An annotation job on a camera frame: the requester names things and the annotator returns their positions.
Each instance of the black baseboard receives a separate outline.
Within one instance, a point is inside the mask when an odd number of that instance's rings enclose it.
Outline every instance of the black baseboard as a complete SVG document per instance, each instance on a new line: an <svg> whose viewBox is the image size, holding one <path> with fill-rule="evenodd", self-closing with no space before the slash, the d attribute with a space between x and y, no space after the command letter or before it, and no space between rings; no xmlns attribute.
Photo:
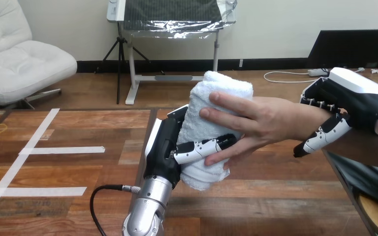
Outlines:
<svg viewBox="0 0 378 236"><path fill-rule="evenodd" d="M149 63L144 60L136 60L134 63L137 73L208 71L213 67L213 60L152 60ZM101 60L80 60L77 62L77 72L93 73L98 67L100 67L100 72L118 72L117 60L107 60L103 66L101 64ZM218 62L218 71L306 69L307 58L244 59L243 67L239 67L239 64L239 59L222 59ZM122 63L121 72L129 73L128 61Z"/></svg>

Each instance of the rolled towel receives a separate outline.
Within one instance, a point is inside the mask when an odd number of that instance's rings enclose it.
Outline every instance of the rolled towel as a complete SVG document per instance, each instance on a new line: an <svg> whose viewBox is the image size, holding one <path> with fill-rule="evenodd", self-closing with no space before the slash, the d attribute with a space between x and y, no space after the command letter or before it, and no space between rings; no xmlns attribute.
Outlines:
<svg viewBox="0 0 378 236"><path fill-rule="evenodd" d="M234 80L218 72L206 72L203 81L199 82L190 92L189 107L177 144L192 141L201 142L202 140L215 139L230 133L240 139L240 133L206 121L199 116L199 111L204 107L212 107L237 115L209 101L209 94L214 91L222 91L248 100L252 100L253 96L251 83ZM221 181L229 175L229 170L223 170L226 161L224 160L212 166L205 166L205 159L183 164L181 179L191 188L201 191L209 189L212 183Z"/></svg>

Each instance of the monitor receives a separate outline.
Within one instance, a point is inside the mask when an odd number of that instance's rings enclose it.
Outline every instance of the monitor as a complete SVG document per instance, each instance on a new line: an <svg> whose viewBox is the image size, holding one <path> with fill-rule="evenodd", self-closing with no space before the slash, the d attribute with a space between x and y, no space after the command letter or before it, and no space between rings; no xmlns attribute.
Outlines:
<svg viewBox="0 0 378 236"><path fill-rule="evenodd" d="M376 67L378 29L321 30L308 56L307 68Z"/></svg>

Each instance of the tripod stand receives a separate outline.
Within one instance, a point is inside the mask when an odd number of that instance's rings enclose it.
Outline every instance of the tripod stand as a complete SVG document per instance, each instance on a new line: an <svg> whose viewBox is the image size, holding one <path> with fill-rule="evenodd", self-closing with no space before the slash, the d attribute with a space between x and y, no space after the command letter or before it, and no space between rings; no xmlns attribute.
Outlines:
<svg viewBox="0 0 378 236"><path fill-rule="evenodd" d="M119 54L118 54L118 84L117 84L117 104L119 104L120 103L121 61L125 62L124 43L128 43L128 42L127 42L127 40L121 34L121 29L120 29L120 23L119 22L117 22L117 26L118 26L118 35L119 35L117 37L117 41L114 43L114 45L112 46L112 48L109 50L108 54L106 54L105 58L102 60L101 65L96 68L95 74L96 73L103 73L103 71L102 71L103 64L105 63L105 61L108 58L108 56L111 54L111 52L114 50L114 48L119 43L120 45L119 45ZM137 50L134 47L132 47L132 49L136 53L138 53L142 58L144 58L144 60L146 60L146 62L150 63L150 60L146 56L144 56L139 50Z"/></svg>

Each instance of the robotic hand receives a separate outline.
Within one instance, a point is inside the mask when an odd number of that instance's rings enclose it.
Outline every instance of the robotic hand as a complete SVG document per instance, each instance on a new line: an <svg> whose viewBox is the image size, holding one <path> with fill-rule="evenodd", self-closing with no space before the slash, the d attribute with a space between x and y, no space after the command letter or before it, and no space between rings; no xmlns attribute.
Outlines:
<svg viewBox="0 0 378 236"><path fill-rule="evenodd" d="M295 157L323 148L352 128L378 134L378 84L353 71L332 69L328 78L321 77L303 91L301 103L326 109L333 116L295 147Z"/></svg>
<svg viewBox="0 0 378 236"><path fill-rule="evenodd" d="M162 236L164 213L172 189L180 180L180 165L224 150L237 139L228 134L212 140L176 145L188 105L156 119L145 150L146 170L141 189L130 187L138 194L131 213L123 225L123 236Z"/></svg>

